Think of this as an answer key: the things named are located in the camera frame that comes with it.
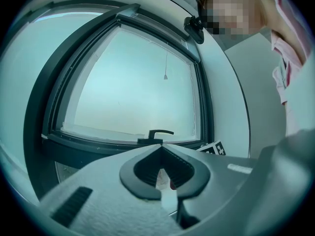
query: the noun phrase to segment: pink shirt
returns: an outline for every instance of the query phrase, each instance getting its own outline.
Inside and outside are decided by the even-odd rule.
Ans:
[[[285,22],[296,34],[306,58],[311,53],[312,48],[312,33],[302,15],[299,13],[295,5],[290,0],[275,0],[276,8],[279,14],[283,17]],[[271,46],[272,50],[278,52],[283,60],[285,71],[283,74],[281,68],[278,66],[273,71],[273,77],[277,83],[277,90],[280,95],[281,103],[285,103],[286,97],[284,91],[289,86],[290,82],[296,78],[302,64],[298,58],[295,50],[281,39],[276,32],[271,32]],[[287,107],[286,110],[286,135],[294,134],[299,130],[299,127],[294,119],[291,109]]]

